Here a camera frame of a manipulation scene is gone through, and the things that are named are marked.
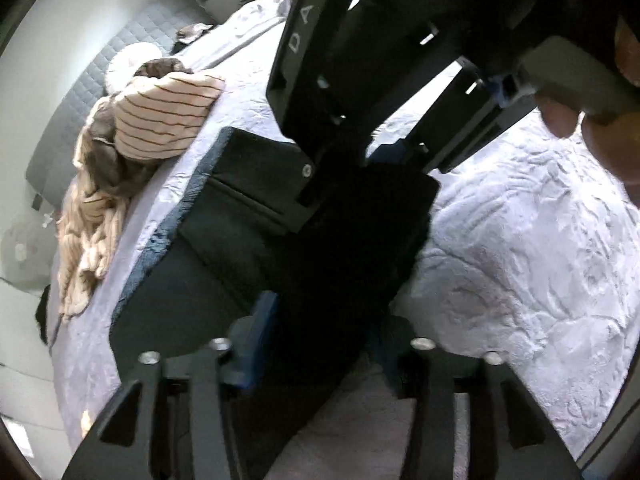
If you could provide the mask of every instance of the bed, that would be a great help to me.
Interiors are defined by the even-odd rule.
[[[288,7],[288,0],[253,2],[180,53],[187,66],[216,66],[225,93],[190,149],[161,166],[132,204],[85,313],[59,324],[52,286],[54,383],[74,449],[82,414],[95,418],[120,384],[110,329],[170,245],[221,129],[287,142],[264,92]],[[458,70],[448,67],[402,106],[370,149],[407,134]],[[449,351],[503,352],[579,456],[606,420],[638,342],[638,210],[578,135],[553,138],[536,112],[452,173],[434,176],[442,190],[430,240],[395,313]],[[270,478],[396,478],[411,413],[411,401],[394,400],[363,356]]]

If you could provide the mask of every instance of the beige striped garment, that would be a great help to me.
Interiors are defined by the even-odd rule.
[[[115,100],[116,150],[136,161],[180,155],[223,88],[211,70],[171,72],[162,79],[136,76]]]
[[[181,155],[223,88],[211,70],[171,72],[161,79],[136,76],[113,102],[116,150],[137,161]],[[110,98],[100,99],[80,131],[74,154],[78,175],[58,223],[60,314],[65,320],[85,310],[105,277],[129,206],[128,199],[99,189],[85,164],[94,115],[110,105]]]

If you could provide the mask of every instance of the striped pillow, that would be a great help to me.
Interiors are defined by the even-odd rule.
[[[224,87],[212,70],[134,77],[115,99],[116,150],[136,161],[181,155]]]

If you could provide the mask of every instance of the pillow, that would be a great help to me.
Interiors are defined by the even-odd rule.
[[[140,65],[160,57],[164,57],[162,51],[153,43],[127,45],[109,63],[107,75],[104,78],[107,93],[113,95],[122,92]]]

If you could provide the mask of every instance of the black robotic device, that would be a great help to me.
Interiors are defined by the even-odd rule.
[[[417,232],[428,223],[437,191],[424,174],[449,171],[491,142],[534,108],[536,93],[602,122],[640,110],[638,90],[613,61],[620,14],[640,31],[633,8],[631,0],[295,0],[267,97],[282,133],[313,163],[298,202],[322,211],[332,201],[360,200],[367,209],[380,198],[362,190],[401,174],[398,182],[406,186],[400,192],[424,195],[426,210],[403,211],[407,231]],[[375,128],[454,61],[463,69],[409,135],[367,158]],[[393,206],[391,195],[388,201]],[[397,285],[417,239],[387,242]],[[260,390],[268,361],[277,358],[276,325],[288,327],[288,337],[328,382],[335,383],[347,360],[325,369],[319,352],[305,345],[340,340],[348,355],[366,345],[340,332],[344,319],[322,322],[320,314],[310,328],[299,314],[280,310],[277,295],[265,292],[228,338],[180,358],[142,354],[65,480],[255,478],[244,465],[229,407]],[[470,402],[469,479],[580,478],[508,365],[434,348],[407,322],[379,309],[345,319],[370,324],[370,349],[393,390],[417,399],[402,480],[453,478],[457,392]]]

